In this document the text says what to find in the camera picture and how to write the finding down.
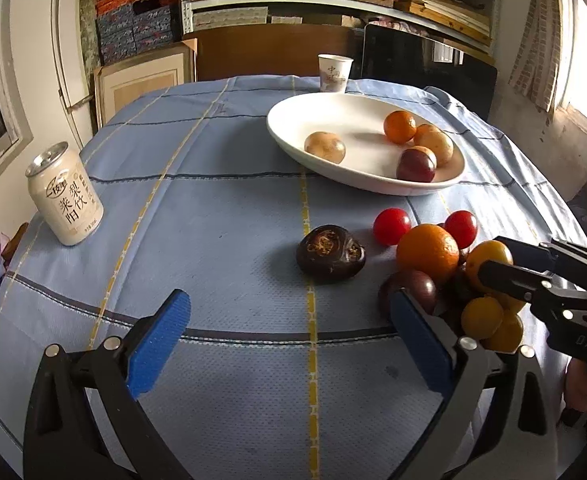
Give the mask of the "person's right hand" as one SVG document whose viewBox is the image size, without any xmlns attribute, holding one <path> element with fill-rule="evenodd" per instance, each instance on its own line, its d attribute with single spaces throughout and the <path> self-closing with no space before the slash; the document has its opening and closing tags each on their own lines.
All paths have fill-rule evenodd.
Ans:
<svg viewBox="0 0 587 480">
<path fill-rule="evenodd" d="M 584 413 L 587 411 L 587 364 L 572 358 L 566 368 L 563 398 L 566 407 Z"/>
</svg>

